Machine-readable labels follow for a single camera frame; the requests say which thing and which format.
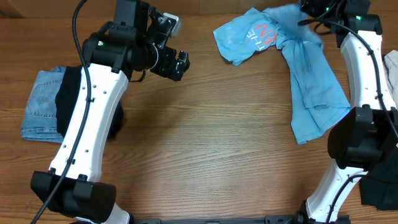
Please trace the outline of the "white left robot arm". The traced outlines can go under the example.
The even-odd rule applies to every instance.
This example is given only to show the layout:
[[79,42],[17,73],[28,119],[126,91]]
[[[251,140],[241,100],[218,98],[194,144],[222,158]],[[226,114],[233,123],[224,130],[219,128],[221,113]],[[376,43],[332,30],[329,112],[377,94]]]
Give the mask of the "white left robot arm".
[[116,188],[101,182],[104,146],[117,105],[133,71],[173,81],[189,68],[188,54],[167,47],[180,20],[165,14],[144,23],[114,21],[79,46],[81,80],[67,133],[47,172],[34,172],[30,186],[43,208],[83,223],[132,223],[116,204]]

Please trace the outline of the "light blue printed t-shirt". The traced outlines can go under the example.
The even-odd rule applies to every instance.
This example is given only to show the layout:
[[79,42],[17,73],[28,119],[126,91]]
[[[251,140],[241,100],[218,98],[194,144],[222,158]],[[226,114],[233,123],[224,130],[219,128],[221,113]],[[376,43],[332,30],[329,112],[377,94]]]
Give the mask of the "light blue printed t-shirt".
[[290,69],[291,127],[298,144],[324,135],[350,110],[322,40],[309,26],[298,25],[307,17],[298,4],[251,8],[213,32],[221,56],[234,66],[272,45],[282,52]]

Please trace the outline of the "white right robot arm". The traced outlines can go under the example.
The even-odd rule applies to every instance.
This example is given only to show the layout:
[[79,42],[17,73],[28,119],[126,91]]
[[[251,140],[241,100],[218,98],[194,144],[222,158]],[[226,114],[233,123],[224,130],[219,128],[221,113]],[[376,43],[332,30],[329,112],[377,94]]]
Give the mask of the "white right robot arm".
[[351,110],[329,133],[331,161],[316,191],[296,215],[268,215],[265,223],[350,223],[349,216],[338,214],[347,196],[397,148],[397,109],[382,64],[382,24],[369,7],[362,0],[300,2],[311,18],[299,25],[317,22],[336,35],[348,69]]

